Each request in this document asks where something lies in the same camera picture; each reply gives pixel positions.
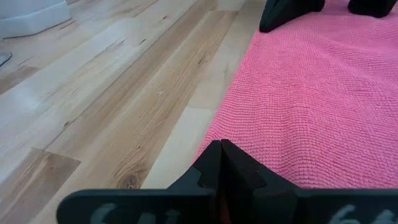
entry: floor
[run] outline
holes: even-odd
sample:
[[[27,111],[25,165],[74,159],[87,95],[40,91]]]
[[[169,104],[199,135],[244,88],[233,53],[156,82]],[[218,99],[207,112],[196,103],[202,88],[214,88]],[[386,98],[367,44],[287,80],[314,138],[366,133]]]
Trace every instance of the floor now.
[[[7,39],[0,223],[56,223],[87,188],[166,188],[190,166],[265,0],[69,0]]]

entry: knit fabric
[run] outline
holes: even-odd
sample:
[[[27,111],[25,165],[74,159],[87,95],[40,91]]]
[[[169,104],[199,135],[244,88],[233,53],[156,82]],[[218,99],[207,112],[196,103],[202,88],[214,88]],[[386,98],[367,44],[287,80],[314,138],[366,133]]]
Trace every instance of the knit fabric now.
[[[326,1],[256,33],[200,147],[229,139],[305,188],[398,188],[398,11]]]

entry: pink towel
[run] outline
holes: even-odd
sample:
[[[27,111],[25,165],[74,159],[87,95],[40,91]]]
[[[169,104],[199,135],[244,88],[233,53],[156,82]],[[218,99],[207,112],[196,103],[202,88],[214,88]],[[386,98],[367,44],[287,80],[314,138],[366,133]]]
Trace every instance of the pink towel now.
[[[223,138],[301,187],[398,188],[396,8],[256,33],[198,155]]]

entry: black object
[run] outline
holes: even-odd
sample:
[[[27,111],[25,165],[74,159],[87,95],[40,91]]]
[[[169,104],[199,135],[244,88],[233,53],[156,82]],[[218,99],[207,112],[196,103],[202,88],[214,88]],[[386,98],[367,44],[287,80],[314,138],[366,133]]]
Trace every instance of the black object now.
[[[165,190],[82,190],[67,223],[395,223],[398,190],[301,189],[229,140],[213,141]]]
[[[270,32],[309,12],[320,12],[324,5],[325,0],[267,0],[260,32]]]
[[[348,9],[353,14],[382,18],[388,15],[397,0],[350,0]]]
[[[397,0],[350,0],[353,14],[381,18],[388,15]],[[268,0],[260,22],[260,32],[270,32],[309,12],[320,12],[325,0]]]

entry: pink mat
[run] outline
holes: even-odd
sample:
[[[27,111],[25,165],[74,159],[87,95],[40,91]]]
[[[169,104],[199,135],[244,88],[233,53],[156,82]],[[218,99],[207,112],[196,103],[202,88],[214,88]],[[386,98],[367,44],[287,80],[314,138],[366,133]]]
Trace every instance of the pink mat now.
[[[198,155],[225,138],[301,187],[398,188],[398,11],[346,7],[256,33]]]

